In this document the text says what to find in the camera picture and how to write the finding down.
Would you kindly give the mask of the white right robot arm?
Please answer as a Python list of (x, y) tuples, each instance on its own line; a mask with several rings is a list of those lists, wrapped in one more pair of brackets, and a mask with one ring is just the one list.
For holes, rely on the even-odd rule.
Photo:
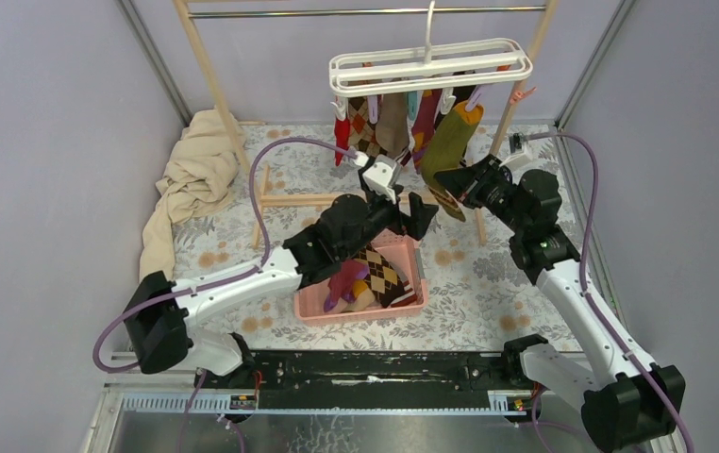
[(685, 379), (638, 345), (589, 280), (582, 257), (557, 223), (557, 177), (533, 169), (514, 182), (510, 170), (488, 156), (434, 178), (458, 203), (486, 209), (512, 230), (516, 267), (553, 304), (586, 357), (580, 365), (539, 335), (522, 337), (505, 344), (504, 382), (515, 389), (535, 382), (556, 394), (579, 412), (603, 452), (673, 433)]

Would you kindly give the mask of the green orange sock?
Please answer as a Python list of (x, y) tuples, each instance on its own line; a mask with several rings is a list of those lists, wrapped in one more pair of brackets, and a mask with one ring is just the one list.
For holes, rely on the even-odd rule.
[(421, 159), (421, 175), (429, 188), (439, 189), (437, 172), (456, 169), (463, 159), (468, 142), (475, 134), (484, 115), (480, 104), (468, 110), (462, 101), (452, 108), (437, 127)]

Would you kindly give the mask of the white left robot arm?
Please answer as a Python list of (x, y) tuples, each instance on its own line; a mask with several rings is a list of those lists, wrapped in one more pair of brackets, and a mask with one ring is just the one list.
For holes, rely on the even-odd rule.
[(410, 193), (409, 206), (404, 213), (381, 195), (343, 194), (267, 259), (186, 281), (171, 281), (161, 271), (145, 276), (124, 311), (138, 368), (152, 375), (185, 363), (216, 374), (228, 387), (242, 387), (253, 366), (246, 347), (234, 338), (208, 340), (200, 327), (246, 302), (330, 279), (384, 231), (422, 239), (439, 208), (417, 193)]

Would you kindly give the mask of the pink plastic basket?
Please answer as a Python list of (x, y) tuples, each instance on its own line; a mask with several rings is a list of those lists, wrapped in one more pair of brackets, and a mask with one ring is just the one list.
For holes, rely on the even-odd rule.
[(385, 318), (414, 316), (426, 306), (428, 290), (425, 272), (422, 266), (419, 244), (407, 236), (398, 236), (385, 231), (377, 236), (371, 245), (381, 255), (398, 267), (406, 275), (410, 287), (415, 294), (415, 300), (409, 304), (392, 308), (368, 308), (359, 312), (326, 312), (323, 305), (328, 296), (326, 282), (298, 292), (294, 296), (293, 310), (295, 316), (310, 327), (325, 326), (329, 324), (344, 324), (372, 321)]

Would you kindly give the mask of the brown yellow argyle sock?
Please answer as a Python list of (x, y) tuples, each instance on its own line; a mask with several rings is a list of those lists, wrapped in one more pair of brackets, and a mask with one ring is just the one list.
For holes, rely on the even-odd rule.
[(368, 267), (364, 282), (382, 308), (405, 307), (418, 301), (406, 274), (371, 245), (361, 250), (354, 260)]

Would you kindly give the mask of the striped beige maroon sock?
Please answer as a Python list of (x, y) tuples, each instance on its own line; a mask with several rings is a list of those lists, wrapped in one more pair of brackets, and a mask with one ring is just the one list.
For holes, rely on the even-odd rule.
[(364, 311), (369, 307), (373, 306), (375, 303), (375, 294), (370, 290), (366, 290), (361, 294), (357, 295), (356, 299), (353, 302), (348, 303), (342, 310), (342, 313)]

